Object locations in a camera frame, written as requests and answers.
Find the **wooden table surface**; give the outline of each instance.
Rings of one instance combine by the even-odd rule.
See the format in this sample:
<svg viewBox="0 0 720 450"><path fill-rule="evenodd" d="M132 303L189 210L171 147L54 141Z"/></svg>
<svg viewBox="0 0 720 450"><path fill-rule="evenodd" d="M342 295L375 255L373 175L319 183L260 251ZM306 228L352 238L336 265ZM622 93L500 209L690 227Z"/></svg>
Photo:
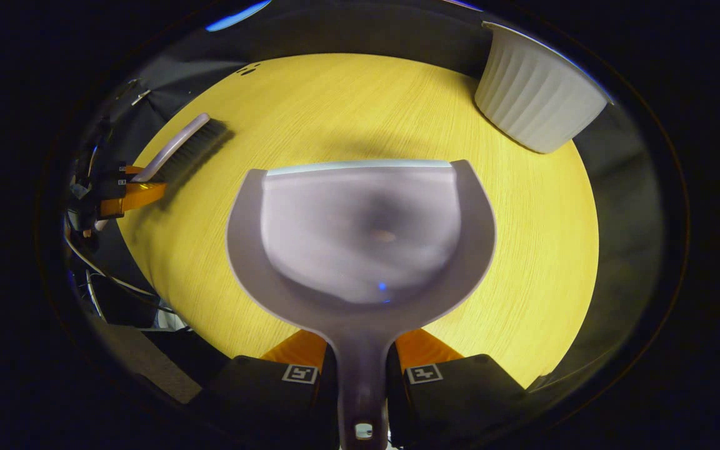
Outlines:
<svg viewBox="0 0 720 450"><path fill-rule="evenodd" d="M367 54L252 63L192 100L146 146L151 160L202 112L234 133L178 191L118 226L157 292L215 348L260 356L296 331L243 292L226 220L249 169L353 159L468 159L491 199L491 270L462 306L425 327L464 356L486 353L526 387L563 358L596 279L594 197L574 143L528 151L477 110L477 80Z"/></svg>

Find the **white bowl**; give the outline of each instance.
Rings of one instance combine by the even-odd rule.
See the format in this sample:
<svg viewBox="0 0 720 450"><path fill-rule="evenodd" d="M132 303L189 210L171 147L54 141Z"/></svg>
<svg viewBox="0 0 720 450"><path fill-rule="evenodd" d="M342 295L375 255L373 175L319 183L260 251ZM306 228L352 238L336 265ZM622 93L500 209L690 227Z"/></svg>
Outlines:
<svg viewBox="0 0 720 450"><path fill-rule="evenodd" d="M557 150L611 100L582 69L543 43L506 26L483 26L494 37L474 102L526 148Z"/></svg>

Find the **round table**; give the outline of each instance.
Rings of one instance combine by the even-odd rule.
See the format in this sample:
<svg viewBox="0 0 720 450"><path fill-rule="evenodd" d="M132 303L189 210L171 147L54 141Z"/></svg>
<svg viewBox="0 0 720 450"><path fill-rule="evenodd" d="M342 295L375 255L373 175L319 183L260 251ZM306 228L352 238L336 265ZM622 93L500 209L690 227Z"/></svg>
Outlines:
<svg viewBox="0 0 720 450"><path fill-rule="evenodd" d="M463 305L425 327L463 356L491 355L528 386L554 369L583 322L596 279L598 227L574 143L523 148L473 101L477 80L368 54L251 63L192 100L146 146L143 166L194 116L231 137L177 191L118 226L137 265L194 330L228 356L260 356L297 329L238 286L224 245L249 169L354 159L467 159L491 199L498 242Z"/></svg>

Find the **dustpan handle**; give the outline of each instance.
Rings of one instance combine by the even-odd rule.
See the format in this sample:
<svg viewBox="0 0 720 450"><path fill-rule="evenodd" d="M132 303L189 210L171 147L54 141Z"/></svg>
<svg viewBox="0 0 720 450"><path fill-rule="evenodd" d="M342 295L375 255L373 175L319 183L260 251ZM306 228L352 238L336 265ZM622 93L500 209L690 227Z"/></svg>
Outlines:
<svg viewBox="0 0 720 450"><path fill-rule="evenodd" d="M388 447L385 361L392 340L362 333L332 339L337 361L337 421L343 450ZM371 427L371 435L365 433Z"/></svg>

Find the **brush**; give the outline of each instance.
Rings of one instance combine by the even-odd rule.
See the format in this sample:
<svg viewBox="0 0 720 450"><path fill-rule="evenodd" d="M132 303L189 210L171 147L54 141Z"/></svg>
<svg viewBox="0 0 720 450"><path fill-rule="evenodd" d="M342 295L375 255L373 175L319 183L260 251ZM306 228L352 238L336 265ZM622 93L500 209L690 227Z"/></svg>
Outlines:
<svg viewBox="0 0 720 450"><path fill-rule="evenodd" d="M228 136L225 123L202 113L172 137L157 156L132 177L131 183L173 183L195 170L212 154L212 150ZM97 220L95 228L102 231L108 220Z"/></svg>

